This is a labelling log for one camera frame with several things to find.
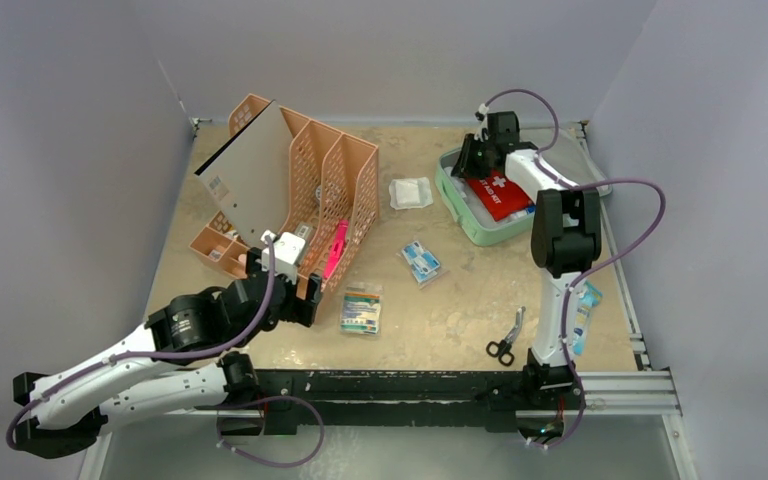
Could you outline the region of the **red first aid pouch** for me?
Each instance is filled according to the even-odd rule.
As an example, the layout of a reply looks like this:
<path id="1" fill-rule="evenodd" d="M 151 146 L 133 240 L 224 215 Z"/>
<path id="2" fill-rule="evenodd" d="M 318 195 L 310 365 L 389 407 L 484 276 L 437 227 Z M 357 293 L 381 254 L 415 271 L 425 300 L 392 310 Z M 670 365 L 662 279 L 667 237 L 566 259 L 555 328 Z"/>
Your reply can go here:
<path id="1" fill-rule="evenodd" d="M 466 184 L 495 222 L 508 220 L 511 213 L 535 206 L 518 185 L 497 170 L 492 170 L 485 178 L 468 178 Z"/>

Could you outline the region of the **blue white bandage roll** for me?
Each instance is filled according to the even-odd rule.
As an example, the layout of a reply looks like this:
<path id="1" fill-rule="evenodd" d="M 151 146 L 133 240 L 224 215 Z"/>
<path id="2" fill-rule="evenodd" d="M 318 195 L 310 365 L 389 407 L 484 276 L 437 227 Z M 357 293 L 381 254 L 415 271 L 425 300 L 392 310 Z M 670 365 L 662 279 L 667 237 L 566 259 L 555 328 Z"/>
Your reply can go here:
<path id="1" fill-rule="evenodd" d="M 522 219 L 522 218 L 525 218 L 525 217 L 527 217 L 529 215 L 532 215 L 534 213 L 534 211 L 535 211 L 535 206 L 534 205 L 530 205 L 530 206 L 528 206 L 528 207 L 526 207 L 526 208 L 524 208 L 522 210 L 519 210 L 519 211 L 511 213 L 507 217 L 507 219 L 509 221 L 511 221 L 511 222 L 515 222 L 515 221 L 518 221 L 519 219 Z"/>

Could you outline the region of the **white gauze pad packet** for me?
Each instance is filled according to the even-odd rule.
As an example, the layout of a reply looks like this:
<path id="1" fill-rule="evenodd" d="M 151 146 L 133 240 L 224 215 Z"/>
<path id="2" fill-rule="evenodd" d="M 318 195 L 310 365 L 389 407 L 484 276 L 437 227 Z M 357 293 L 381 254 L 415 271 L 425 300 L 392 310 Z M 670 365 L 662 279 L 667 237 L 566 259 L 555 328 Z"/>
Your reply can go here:
<path id="1" fill-rule="evenodd" d="M 433 204 L 427 177 L 393 179 L 388 190 L 390 207 L 394 210 L 421 209 Z"/>

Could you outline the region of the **alcohol wipes bag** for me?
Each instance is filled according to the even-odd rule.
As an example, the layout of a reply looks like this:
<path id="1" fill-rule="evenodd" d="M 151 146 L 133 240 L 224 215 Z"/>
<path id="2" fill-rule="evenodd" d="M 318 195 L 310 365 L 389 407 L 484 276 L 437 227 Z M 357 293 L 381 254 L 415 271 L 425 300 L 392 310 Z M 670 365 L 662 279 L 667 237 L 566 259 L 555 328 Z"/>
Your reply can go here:
<path id="1" fill-rule="evenodd" d="M 419 240 L 404 245 L 399 255 L 406 262 L 419 288 L 424 288 L 447 273 L 440 260 Z"/>

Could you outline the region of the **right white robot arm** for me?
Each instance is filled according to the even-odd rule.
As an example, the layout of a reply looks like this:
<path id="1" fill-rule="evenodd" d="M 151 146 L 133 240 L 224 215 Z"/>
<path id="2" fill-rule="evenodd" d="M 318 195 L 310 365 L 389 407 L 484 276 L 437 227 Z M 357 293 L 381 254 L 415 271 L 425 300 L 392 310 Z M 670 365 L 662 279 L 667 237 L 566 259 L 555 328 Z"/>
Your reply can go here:
<path id="1" fill-rule="evenodd" d="M 541 149 L 523 142 L 514 112 L 491 113 L 482 105 L 476 117 L 480 126 L 464 137 L 453 173 L 476 180 L 501 173 L 535 205 L 530 248 L 543 274 L 541 310 L 521 392 L 529 404 L 544 407 L 576 384 L 569 315 L 586 272 L 601 256 L 599 192 L 564 177 Z"/>

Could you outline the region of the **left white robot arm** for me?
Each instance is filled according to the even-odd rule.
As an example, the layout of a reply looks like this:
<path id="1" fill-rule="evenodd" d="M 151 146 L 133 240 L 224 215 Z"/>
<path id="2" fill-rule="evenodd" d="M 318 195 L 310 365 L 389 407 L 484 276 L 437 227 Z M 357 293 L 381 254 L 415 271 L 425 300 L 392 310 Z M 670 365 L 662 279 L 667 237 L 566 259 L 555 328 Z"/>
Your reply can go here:
<path id="1" fill-rule="evenodd" d="M 281 321 L 313 324 L 320 281 L 299 287 L 255 273 L 228 286 L 174 297 L 113 346 L 55 374 L 12 381 L 21 409 L 5 434 L 12 450 L 72 455 L 124 425 L 181 409 L 250 409 L 266 394 L 240 353 Z"/>

